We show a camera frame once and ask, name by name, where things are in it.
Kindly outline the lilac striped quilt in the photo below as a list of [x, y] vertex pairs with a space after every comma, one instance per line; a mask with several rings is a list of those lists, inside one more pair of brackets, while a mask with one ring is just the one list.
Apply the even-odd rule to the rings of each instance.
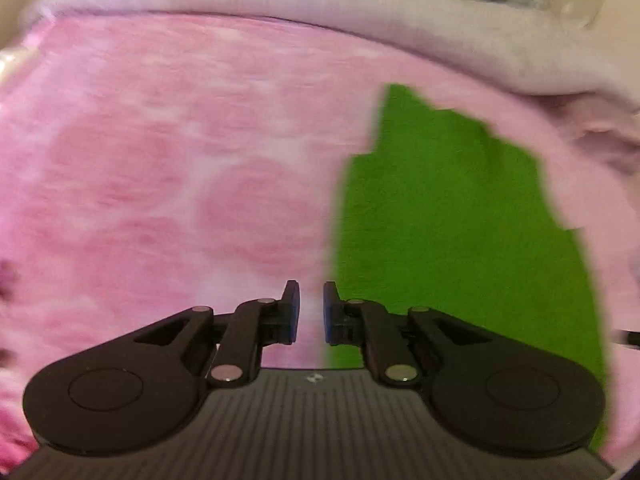
[[595, 93], [639, 106], [586, 32], [542, 11], [482, 0], [30, 0], [23, 26], [70, 14], [186, 13], [275, 18], [438, 58], [529, 96]]

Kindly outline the pink floral bed sheet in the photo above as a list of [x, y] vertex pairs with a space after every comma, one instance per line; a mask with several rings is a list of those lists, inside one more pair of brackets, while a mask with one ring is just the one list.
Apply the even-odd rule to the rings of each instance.
[[427, 105], [427, 141], [409, 148], [411, 183], [431, 211], [484, 191], [540, 255], [520, 276], [562, 285], [568, 246], [593, 273], [601, 314], [639, 323], [632, 262], [639, 219], [617, 172], [570, 143], [544, 103], [386, 44], [334, 30], [215, 15], [76, 16], [34, 29], [35, 51], [1, 88], [1, 468], [32, 454], [22, 412], [47, 364], [194, 304], [232, 309], [296, 280], [298, 339], [272, 366], [354, 364], [326, 349], [324, 281], [375, 289], [357, 270], [350, 213], [397, 230], [372, 172], [362, 196], [341, 180], [378, 140], [391, 84]]

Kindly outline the green knitted sweater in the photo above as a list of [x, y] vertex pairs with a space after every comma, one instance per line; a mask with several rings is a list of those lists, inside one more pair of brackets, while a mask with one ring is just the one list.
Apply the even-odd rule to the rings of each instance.
[[444, 312], [574, 361], [603, 389], [591, 278], [575, 233], [547, 205], [536, 159], [399, 84], [386, 89], [376, 134], [345, 171], [340, 293], [391, 314]]

